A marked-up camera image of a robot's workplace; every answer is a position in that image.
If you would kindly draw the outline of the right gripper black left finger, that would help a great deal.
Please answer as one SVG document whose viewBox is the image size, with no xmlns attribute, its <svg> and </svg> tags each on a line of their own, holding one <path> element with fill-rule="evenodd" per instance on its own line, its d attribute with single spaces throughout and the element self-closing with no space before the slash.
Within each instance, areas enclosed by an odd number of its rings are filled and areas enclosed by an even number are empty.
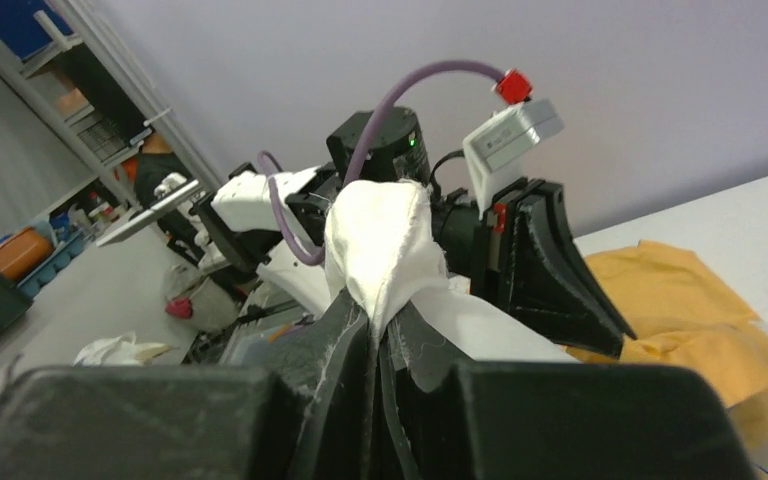
<svg viewBox="0 0 768 480">
<path fill-rule="evenodd" d="M 368 327 L 342 292 L 251 365 L 27 371 L 0 395 L 0 479 L 366 479 Z"/>
</svg>

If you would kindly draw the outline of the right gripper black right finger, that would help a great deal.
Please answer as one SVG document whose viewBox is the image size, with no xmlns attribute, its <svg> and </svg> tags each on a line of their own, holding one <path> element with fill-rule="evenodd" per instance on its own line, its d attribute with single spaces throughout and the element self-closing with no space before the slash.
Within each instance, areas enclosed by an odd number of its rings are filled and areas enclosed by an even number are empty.
<svg viewBox="0 0 768 480">
<path fill-rule="evenodd" d="M 472 360 L 412 307 L 378 357 L 383 479 L 751 479 L 712 388 L 679 367 Z"/>
</svg>

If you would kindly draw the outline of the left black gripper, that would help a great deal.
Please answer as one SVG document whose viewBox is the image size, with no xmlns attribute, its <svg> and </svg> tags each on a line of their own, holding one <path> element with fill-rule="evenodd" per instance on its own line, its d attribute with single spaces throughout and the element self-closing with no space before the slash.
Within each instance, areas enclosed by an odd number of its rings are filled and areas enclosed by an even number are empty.
<svg viewBox="0 0 768 480">
<path fill-rule="evenodd" d="M 625 338 L 636 334 L 574 244 L 563 186 L 532 180 L 523 188 L 524 180 L 515 180 L 479 211 L 470 294 L 497 299 L 501 310 L 555 344 L 618 358 Z"/>
</svg>

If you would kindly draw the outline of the yellow and blue pillowcase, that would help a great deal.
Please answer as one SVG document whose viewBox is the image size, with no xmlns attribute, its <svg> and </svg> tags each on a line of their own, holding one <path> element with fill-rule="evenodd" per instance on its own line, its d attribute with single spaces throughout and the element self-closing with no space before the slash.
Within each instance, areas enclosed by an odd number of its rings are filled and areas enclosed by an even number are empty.
<svg viewBox="0 0 768 480">
<path fill-rule="evenodd" d="M 642 240 L 585 260 L 636 336 L 622 363 L 691 369 L 745 445 L 768 442 L 768 324 L 694 252 Z"/>
</svg>

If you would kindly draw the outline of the white pillow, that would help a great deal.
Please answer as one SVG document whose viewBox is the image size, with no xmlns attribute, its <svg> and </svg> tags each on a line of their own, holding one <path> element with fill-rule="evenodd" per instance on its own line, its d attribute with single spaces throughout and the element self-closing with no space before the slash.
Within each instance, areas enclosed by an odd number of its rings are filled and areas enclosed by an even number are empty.
<svg viewBox="0 0 768 480">
<path fill-rule="evenodd" d="M 348 291 L 367 314 L 373 345 L 412 303 L 421 322 L 472 359 L 573 359 L 489 302 L 452 288 L 419 183 L 357 180 L 342 189 L 326 216 L 324 270 L 331 295 Z"/>
</svg>

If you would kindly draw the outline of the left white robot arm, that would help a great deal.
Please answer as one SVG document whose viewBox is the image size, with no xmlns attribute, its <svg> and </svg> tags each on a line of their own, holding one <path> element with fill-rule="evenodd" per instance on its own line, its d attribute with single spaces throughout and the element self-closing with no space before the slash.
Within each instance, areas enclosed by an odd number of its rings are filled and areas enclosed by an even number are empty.
<svg viewBox="0 0 768 480">
<path fill-rule="evenodd" d="M 633 329 L 576 248 L 560 184 L 529 179 L 522 156 L 562 127 L 547 100 L 527 100 L 495 115 L 452 157 L 465 161 L 474 184 L 443 194 L 428 159 L 416 112 L 387 108 L 373 123 L 358 111 L 326 140 L 330 161 L 274 179 L 243 164 L 195 207 L 220 251 L 237 268 L 273 262 L 283 243 L 274 207 L 305 244 L 324 245 L 326 211 L 337 198 L 364 129 L 373 126 L 360 176 L 414 180 L 430 191 L 431 230 L 449 270 L 470 281 L 473 295 L 564 346 L 618 357 Z M 276 192 L 276 201 L 270 199 Z"/>
</svg>

